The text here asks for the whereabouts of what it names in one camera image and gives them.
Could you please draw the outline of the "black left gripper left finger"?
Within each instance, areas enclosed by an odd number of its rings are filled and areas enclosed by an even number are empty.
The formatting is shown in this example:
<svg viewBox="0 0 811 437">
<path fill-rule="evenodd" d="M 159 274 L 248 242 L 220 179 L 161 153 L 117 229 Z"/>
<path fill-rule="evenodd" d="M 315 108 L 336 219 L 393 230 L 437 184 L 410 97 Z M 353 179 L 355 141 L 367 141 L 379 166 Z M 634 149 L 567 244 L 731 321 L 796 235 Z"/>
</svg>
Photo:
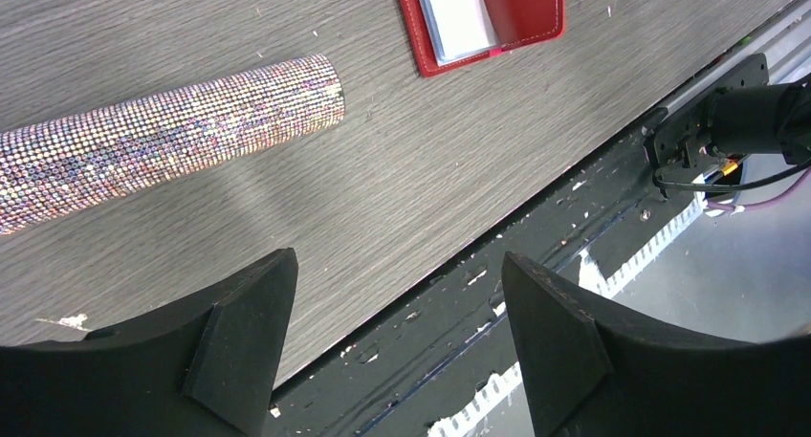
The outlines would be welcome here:
<svg viewBox="0 0 811 437">
<path fill-rule="evenodd" d="M 89 332 L 1 350 L 5 436 L 258 436 L 296 293 L 293 249 Z"/>
</svg>

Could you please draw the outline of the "red leather card holder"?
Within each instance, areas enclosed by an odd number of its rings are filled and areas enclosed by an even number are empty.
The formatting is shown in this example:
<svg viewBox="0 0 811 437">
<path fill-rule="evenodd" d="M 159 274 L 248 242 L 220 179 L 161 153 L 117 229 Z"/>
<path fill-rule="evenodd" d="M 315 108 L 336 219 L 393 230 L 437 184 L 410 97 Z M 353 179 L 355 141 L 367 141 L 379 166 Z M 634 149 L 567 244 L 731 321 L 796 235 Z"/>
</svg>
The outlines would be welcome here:
<svg viewBox="0 0 811 437">
<path fill-rule="evenodd" d="M 555 39 L 564 0 L 399 0 L 420 74 L 438 76 Z"/>
</svg>

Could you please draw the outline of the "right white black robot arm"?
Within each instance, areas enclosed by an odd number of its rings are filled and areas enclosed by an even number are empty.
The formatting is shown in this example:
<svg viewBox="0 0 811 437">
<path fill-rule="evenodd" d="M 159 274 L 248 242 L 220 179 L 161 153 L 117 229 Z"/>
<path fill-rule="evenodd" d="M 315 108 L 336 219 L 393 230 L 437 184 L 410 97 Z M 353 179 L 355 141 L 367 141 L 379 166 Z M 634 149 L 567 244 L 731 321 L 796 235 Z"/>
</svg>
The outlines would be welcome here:
<svg viewBox="0 0 811 437">
<path fill-rule="evenodd" d="M 775 154 L 803 164 L 810 159 L 810 86 L 719 89 L 705 99 L 700 139 L 713 156 Z"/>
</svg>

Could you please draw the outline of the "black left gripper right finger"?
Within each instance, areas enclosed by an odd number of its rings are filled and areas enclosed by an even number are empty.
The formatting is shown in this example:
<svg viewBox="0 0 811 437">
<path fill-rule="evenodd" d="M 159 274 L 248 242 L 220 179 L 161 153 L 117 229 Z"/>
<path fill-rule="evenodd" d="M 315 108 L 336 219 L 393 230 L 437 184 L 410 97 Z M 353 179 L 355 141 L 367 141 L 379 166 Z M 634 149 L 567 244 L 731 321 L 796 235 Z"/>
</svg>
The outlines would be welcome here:
<svg viewBox="0 0 811 437">
<path fill-rule="evenodd" d="M 806 436 L 810 338 L 704 334 L 585 290 L 530 258 L 502 265 L 537 436 Z"/>
</svg>

